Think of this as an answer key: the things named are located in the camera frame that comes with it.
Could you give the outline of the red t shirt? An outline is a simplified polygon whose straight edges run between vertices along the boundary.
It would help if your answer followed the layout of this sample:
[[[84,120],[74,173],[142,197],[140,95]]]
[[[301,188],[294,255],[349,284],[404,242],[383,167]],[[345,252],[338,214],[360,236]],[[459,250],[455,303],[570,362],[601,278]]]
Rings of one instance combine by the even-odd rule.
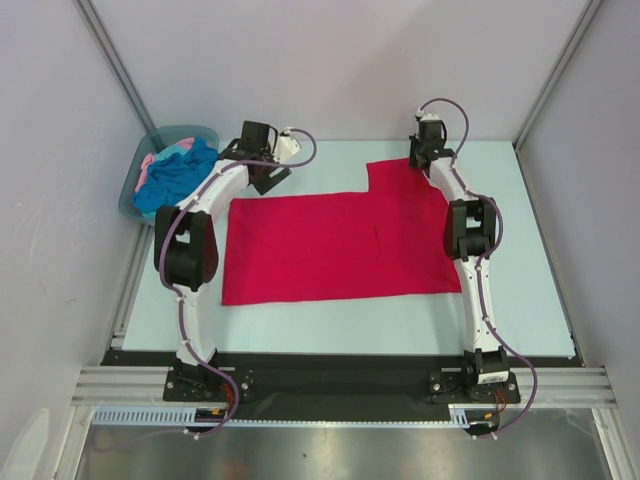
[[[460,292],[442,193],[405,159],[366,170],[365,192],[233,200],[223,305]]]

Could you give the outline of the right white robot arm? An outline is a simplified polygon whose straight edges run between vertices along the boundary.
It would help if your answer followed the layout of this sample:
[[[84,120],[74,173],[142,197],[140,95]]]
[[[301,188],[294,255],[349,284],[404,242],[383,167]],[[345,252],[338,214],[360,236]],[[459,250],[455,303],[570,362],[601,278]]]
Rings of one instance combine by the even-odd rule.
[[[439,116],[416,115],[410,136],[409,165],[422,171],[430,186],[447,202],[443,246],[458,274],[469,327],[465,351],[494,355],[502,345],[494,335],[489,285],[490,256],[500,239],[499,215],[494,201],[472,192],[456,169],[457,156],[446,146],[447,129]]]

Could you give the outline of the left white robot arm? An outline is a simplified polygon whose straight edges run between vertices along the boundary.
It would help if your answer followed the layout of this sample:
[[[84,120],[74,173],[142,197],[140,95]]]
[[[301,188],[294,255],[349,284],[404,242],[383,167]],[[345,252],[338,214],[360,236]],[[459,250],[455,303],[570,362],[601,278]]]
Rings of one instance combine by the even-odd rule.
[[[175,206],[156,213],[154,265],[163,287],[176,303],[179,345],[176,357],[194,366],[186,387],[197,398],[214,397],[221,376],[203,363],[216,352],[207,331],[206,293],[218,270],[219,251],[214,226],[231,201],[249,186],[263,195],[291,170],[284,163],[301,150],[293,129],[246,121],[241,135],[219,154],[211,173]]]

